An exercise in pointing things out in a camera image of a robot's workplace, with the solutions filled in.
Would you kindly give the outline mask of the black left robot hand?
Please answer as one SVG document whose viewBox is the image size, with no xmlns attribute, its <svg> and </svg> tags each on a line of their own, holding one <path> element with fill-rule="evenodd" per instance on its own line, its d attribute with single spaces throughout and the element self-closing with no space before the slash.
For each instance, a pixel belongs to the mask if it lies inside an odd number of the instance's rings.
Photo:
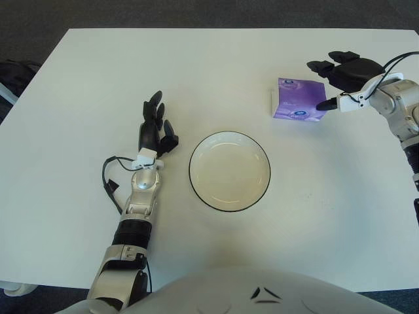
<svg viewBox="0 0 419 314">
<path fill-rule="evenodd" d="M 163 120 L 165 104 L 161 100 L 162 91 L 159 90 L 143 103 L 144 121 L 140 125 L 138 143 L 138 150 L 153 150 L 157 158 L 169 153 L 179 144 L 179 137 L 169 120 Z"/>
</svg>

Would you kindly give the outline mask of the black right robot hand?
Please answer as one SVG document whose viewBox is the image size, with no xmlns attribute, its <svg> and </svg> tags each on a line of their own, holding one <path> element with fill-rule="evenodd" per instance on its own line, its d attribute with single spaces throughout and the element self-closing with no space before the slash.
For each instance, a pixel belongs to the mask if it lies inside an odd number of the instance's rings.
<svg viewBox="0 0 419 314">
<path fill-rule="evenodd" d="M 385 68 L 353 52 L 334 51 L 329 57 L 333 62 L 309 61 L 307 66 L 342 92 L 318 103 L 316 109 L 348 112 L 369 107 L 372 95 L 385 77 Z"/>
</svg>

